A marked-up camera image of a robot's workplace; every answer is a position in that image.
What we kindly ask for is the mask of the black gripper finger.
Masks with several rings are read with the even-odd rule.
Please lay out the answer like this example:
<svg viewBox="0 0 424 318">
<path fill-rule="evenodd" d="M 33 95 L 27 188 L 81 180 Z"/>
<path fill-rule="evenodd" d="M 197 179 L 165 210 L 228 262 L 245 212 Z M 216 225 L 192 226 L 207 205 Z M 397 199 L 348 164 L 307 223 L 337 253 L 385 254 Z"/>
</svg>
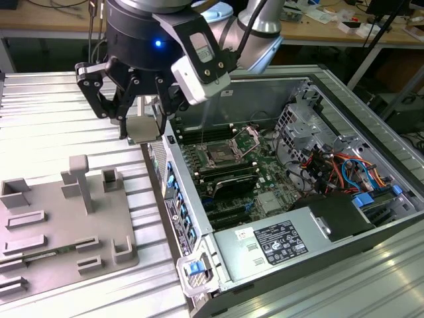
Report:
<svg viewBox="0 0 424 318">
<path fill-rule="evenodd" d="M 114 56 L 101 64 L 78 63 L 75 71 L 77 85 L 95 115 L 100 119 L 109 118 L 114 125 L 119 125 L 120 138 L 126 138 L 127 113 L 140 94 L 140 73 Z M 116 85 L 112 99 L 101 93 L 104 78 Z"/>
<path fill-rule="evenodd" d="M 182 92 L 179 85 L 168 81 L 160 74 L 156 74 L 155 84 L 159 100 L 156 108 L 156 123 L 159 136 L 162 136 L 165 132 L 168 117 L 174 115 L 182 103 Z"/>
</svg>

